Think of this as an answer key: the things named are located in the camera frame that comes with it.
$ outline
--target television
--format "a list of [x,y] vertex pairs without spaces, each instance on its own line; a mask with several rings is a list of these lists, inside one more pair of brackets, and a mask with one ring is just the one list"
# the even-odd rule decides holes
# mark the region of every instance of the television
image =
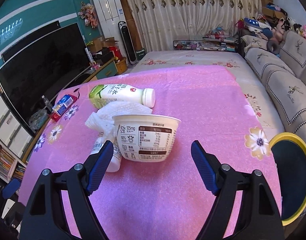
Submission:
[[32,42],[0,68],[0,85],[19,116],[30,117],[81,73],[90,61],[78,25],[55,30]]
[[42,28],[37,29],[35,32],[30,33],[29,35],[25,36],[23,39],[19,40],[15,43],[12,47],[8,48],[5,52],[2,53],[3,62],[7,62],[12,56],[14,56],[17,52],[21,49],[26,47],[27,45],[31,44],[35,40],[47,35],[48,33],[55,31],[61,28],[60,22],[55,21],[52,22]]

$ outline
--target curtain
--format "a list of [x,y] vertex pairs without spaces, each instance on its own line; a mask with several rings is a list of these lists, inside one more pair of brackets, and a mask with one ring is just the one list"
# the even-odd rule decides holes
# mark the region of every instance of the curtain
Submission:
[[221,26],[236,33],[240,18],[256,17],[260,0],[127,0],[148,52],[172,50],[173,40],[200,40]]

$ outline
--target sofa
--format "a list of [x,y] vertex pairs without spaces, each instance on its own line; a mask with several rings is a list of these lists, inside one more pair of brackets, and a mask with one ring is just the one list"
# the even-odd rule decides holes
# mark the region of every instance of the sofa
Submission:
[[266,51],[265,40],[248,35],[242,40],[245,60],[273,101],[285,131],[306,143],[306,39],[285,32],[280,58]]

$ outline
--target green label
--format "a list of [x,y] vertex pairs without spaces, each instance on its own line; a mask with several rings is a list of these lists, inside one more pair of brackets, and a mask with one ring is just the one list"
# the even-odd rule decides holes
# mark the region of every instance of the green label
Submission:
[[89,98],[101,98],[101,91],[106,88],[107,86],[104,86],[104,85],[97,85],[95,86],[90,94],[89,94]]

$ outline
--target teal wall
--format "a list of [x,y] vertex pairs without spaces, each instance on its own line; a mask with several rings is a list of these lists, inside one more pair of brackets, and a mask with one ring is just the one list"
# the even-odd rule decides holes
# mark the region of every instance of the teal wall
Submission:
[[33,29],[58,18],[61,19],[61,27],[78,23],[85,42],[99,37],[101,35],[99,29],[85,26],[84,20],[77,15],[82,1],[90,2],[90,0],[6,0],[0,8],[0,67],[3,65],[1,58],[3,49]]

